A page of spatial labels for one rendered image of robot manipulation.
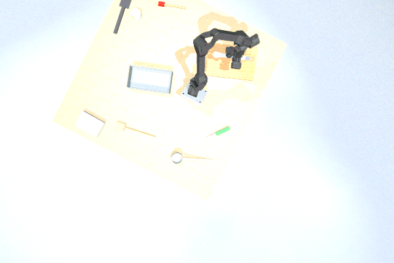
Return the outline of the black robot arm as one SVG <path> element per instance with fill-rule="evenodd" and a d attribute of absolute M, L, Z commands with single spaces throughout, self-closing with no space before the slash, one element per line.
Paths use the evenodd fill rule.
<path fill-rule="evenodd" d="M 213 38 L 208 43 L 205 38 L 209 37 Z M 206 55 L 209 52 L 209 49 L 213 48 L 214 44 L 218 40 L 234 41 L 238 44 L 235 47 L 226 47 L 225 53 L 227 58 L 236 56 L 235 50 L 237 53 L 243 54 L 248 47 L 252 48 L 260 44 L 260 39 L 257 33 L 254 36 L 249 37 L 243 30 L 232 32 L 213 28 L 211 31 L 205 31 L 199 34 L 193 40 L 193 45 L 196 51 L 196 74 L 195 77 L 190 80 L 191 85 L 188 88 L 188 95 L 197 97 L 198 92 L 202 91 L 208 83 L 208 77 L 205 74 Z"/>

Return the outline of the silver saucepan with long handle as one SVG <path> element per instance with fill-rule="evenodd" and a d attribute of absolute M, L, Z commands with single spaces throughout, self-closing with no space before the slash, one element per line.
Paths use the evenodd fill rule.
<path fill-rule="evenodd" d="M 201 160 L 201 161 L 214 161 L 214 160 L 207 160 L 207 159 L 192 159 L 192 158 L 182 158 L 182 155 L 179 152 L 176 152 L 172 155 L 172 162 L 175 164 L 179 164 L 182 160 Z"/>

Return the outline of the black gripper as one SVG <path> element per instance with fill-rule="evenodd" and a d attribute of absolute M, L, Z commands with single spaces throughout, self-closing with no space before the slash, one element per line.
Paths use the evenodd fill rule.
<path fill-rule="evenodd" d="M 234 42 L 234 45 L 238 45 L 236 42 Z M 237 51 L 235 50 L 235 54 L 236 56 L 232 57 L 232 63 L 231 63 L 231 68 L 232 69 L 240 69 L 241 68 L 241 58 L 243 57 L 243 54 L 239 54 L 237 53 Z"/>

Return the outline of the light wooden board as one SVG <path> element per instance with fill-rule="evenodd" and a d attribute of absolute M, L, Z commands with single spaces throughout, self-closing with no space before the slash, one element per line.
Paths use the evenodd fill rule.
<path fill-rule="evenodd" d="M 209 49 L 206 58 L 206 76 L 216 76 L 222 78 L 233 78 L 233 79 L 243 79 L 243 80 L 254 80 L 255 73 L 255 63 L 257 57 L 257 47 L 247 48 L 243 56 L 254 57 L 254 60 L 244 60 L 241 59 L 241 68 L 232 69 L 231 63 L 232 58 L 227 57 L 214 57 L 213 53 L 215 51 L 225 54 L 227 46 L 234 46 L 229 44 L 219 44 L 215 43 L 213 48 Z"/>

